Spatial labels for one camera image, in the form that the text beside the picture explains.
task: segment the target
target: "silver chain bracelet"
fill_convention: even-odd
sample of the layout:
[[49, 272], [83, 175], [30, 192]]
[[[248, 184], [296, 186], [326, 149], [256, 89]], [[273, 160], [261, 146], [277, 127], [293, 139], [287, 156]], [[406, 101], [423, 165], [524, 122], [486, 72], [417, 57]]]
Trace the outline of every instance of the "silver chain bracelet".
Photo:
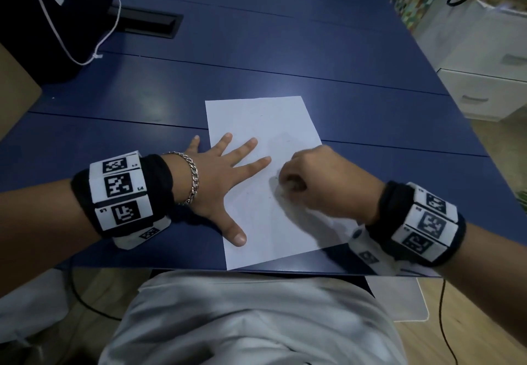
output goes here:
[[198, 169], [196, 168], [196, 165], [194, 164], [194, 161], [188, 157], [185, 153], [179, 153], [179, 152], [167, 152], [164, 154], [176, 154], [180, 157], [182, 157], [189, 165], [190, 172], [192, 173], [192, 189], [190, 189], [189, 198], [186, 199], [184, 202], [179, 203], [182, 205], [189, 205], [194, 200], [194, 197], [196, 197], [196, 194], [198, 193], [198, 187], [199, 187], [199, 176], [198, 176]]

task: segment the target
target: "person's left hand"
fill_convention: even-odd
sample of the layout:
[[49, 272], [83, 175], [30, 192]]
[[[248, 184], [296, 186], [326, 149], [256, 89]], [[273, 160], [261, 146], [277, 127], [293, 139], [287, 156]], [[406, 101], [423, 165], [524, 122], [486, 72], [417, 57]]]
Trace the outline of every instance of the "person's left hand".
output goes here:
[[[223, 198], [234, 186], [267, 167], [271, 162], [271, 157], [264, 157], [253, 163], [235, 167], [253, 151], [258, 141], [253, 137], [239, 148], [222, 156], [231, 141], [232, 134], [227, 133], [205, 153], [198, 153], [199, 136], [195, 136], [190, 142], [185, 154], [194, 161], [199, 176], [198, 193], [190, 204], [190, 208], [195, 214], [214, 222], [229, 242], [236, 246], [243, 246], [247, 241], [247, 236], [225, 211]], [[165, 154], [162, 157], [172, 173], [174, 200], [176, 203], [184, 202], [192, 188], [190, 167], [178, 155]]]

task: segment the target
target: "white shirt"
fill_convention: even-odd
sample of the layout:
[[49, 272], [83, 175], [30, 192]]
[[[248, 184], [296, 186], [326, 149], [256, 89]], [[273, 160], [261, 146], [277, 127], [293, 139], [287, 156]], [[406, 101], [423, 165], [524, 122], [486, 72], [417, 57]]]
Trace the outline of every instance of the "white shirt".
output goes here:
[[406, 364], [386, 311], [336, 279], [166, 272], [145, 282], [99, 364]]

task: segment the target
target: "blue table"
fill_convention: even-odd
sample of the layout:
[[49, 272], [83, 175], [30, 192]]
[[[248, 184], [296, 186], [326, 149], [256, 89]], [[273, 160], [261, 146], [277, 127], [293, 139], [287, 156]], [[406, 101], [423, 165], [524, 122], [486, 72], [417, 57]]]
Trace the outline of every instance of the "blue table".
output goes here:
[[[115, 34], [101, 60], [43, 96], [0, 142], [0, 190], [70, 177], [139, 149], [210, 147], [205, 100], [301, 95], [321, 139], [382, 180], [412, 181], [527, 243], [526, 218], [387, 0], [123, 0], [184, 14], [173, 40]], [[131, 251], [101, 241], [89, 267], [225, 269], [200, 220]], [[368, 275], [347, 245], [247, 267]]]

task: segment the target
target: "white cord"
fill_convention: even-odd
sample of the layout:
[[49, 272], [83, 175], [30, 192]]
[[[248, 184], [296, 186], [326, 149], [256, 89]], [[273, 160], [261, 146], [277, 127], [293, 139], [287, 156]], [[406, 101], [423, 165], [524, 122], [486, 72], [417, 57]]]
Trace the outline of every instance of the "white cord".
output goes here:
[[99, 47], [104, 43], [104, 41], [106, 41], [108, 39], [108, 37], [110, 35], [112, 35], [112, 33], [115, 31], [115, 29], [117, 28], [117, 23], [119, 22], [119, 17], [121, 16], [121, 0], [118, 0], [119, 1], [119, 10], [117, 11], [117, 19], [115, 20], [115, 24], [113, 26], [113, 28], [110, 30], [110, 32], [104, 37], [102, 38], [101, 42], [99, 42], [93, 52], [93, 54], [91, 55], [91, 57], [89, 58], [89, 60], [87, 62], [84, 62], [84, 63], [79, 63], [77, 60], [75, 60], [68, 52], [68, 49], [66, 49], [66, 46], [64, 45], [64, 42], [62, 42], [62, 39], [61, 37], [58, 35], [58, 32], [57, 30], [55, 29], [55, 26], [53, 25], [53, 22], [51, 21], [51, 18], [49, 17], [49, 14], [47, 13], [47, 10], [46, 10], [46, 7], [44, 6], [44, 2], [42, 0], [38, 0], [39, 3], [40, 3], [40, 7], [42, 8], [42, 11], [44, 12], [44, 15], [46, 16], [47, 18], [47, 22], [49, 22], [49, 26], [51, 27], [51, 29], [53, 30], [53, 32], [55, 33], [55, 36], [57, 37], [57, 40], [58, 42], [61, 44], [62, 48], [64, 49], [64, 51], [66, 52], [66, 54], [68, 55], [69, 59], [74, 62], [75, 64], [78, 64], [78, 65], [86, 65], [86, 64], [89, 64], [91, 62], [93, 62], [93, 59], [95, 58], [101, 58], [102, 57], [102, 54], [98, 54], [97, 52], [99, 51]]

